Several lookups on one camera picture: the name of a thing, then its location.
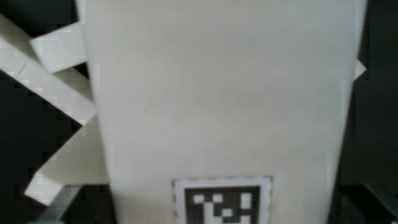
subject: white cardboard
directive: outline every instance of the white cardboard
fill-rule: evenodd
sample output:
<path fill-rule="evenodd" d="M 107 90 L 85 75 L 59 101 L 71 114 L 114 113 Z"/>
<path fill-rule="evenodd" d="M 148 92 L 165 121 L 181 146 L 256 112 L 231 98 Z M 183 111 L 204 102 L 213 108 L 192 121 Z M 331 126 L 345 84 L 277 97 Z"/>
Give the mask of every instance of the white cardboard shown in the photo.
<path fill-rule="evenodd" d="M 85 1 L 121 224 L 176 223 L 174 179 L 245 176 L 274 180 L 270 223 L 325 223 L 355 9 L 345 0 Z"/>
<path fill-rule="evenodd" d="M 94 118 L 37 170 L 25 195 L 50 205 L 66 185 L 107 183 L 103 146 Z"/>
<path fill-rule="evenodd" d="M 87 61 L 80 23 L 32 39 L 30 44 L 50 72 L 59 72 Z"/>

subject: dark background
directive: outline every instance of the dark background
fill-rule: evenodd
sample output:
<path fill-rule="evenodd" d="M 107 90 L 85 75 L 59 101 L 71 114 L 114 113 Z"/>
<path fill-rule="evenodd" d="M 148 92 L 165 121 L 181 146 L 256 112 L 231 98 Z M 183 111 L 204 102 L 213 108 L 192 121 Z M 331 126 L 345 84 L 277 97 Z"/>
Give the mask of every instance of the dark background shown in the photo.
<path fill-rule="evenodd" d="M 32 37 L 78 21 L 73 0 L 0 0 L 0 13 Z M 398 0 L 370 0 L 359 59 L 368 71 L 354 83 L 336 192 L 373 183 L 398 193 Z M 23 191 L 78 128 L 0 72 L 0 223 L 25 223 L 43 212 Z"/>

